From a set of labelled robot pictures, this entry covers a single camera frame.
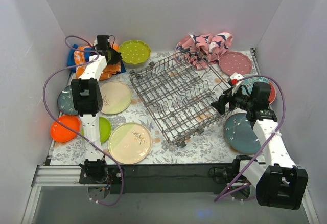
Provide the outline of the green polka dot plate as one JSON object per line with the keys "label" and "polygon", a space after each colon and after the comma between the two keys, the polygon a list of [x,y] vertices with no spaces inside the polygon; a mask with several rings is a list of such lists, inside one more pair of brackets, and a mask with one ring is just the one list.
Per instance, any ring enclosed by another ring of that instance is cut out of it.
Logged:
{"label": "green polka dot plate", "polygon": [[123,62],[126,64],[142,64],[151,54],[150,47],[141,40],[129,40],[119,46]]}

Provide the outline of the plain lime green plate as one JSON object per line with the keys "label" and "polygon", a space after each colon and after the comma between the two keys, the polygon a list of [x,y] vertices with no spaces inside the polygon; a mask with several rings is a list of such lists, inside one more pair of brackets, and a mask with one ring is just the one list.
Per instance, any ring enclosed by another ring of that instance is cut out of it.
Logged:
{"label": "plain lime green plate", "polygon": [[104,143],[111,134],[111,123],[108,119],[91,115],[79,116],[80,134],[94,143]]}

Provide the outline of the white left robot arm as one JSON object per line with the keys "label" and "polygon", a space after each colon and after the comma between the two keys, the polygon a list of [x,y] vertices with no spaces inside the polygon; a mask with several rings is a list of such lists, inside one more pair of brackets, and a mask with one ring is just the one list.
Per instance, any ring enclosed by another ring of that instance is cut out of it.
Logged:
{"label": "white left robot arm", "polygon": [[101,152],[99,119],[103,99],[99,80],[112,58],[121,61],[120,54],[111,47],[110,36],[98,35],[85,70],[71,82],[74,108],[78,112],[85,137],[85,161],[81,168],[87,177],[97,183],[109,178],[105,155]]}

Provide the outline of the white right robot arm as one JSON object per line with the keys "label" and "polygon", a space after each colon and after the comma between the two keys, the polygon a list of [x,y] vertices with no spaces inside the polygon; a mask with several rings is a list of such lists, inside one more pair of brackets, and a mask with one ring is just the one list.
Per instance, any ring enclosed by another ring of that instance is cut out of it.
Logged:
{"label": "white right robot arm", "polygon": [[255,197],[259,205],[274,208],[298,210],[305,193],[308,174],[298,168],[290,158],[279,132],[281,122],[270,109],[269,96],[271,87],[268,83],[255,82],[250,94],[241,90],[242,80],[233,78],[229,81],[230,89],[223,92],[217,102],[211,104],[220,114],[225,113],[225,106],[230,110],[240,108],[246,111],[246,118],[259,140],[266,168],[251,158],[237,157],[231,169],[232,180],[215,198],[219,201],[232,192],[230,187],[237,181],[248,180],[255,188]]}

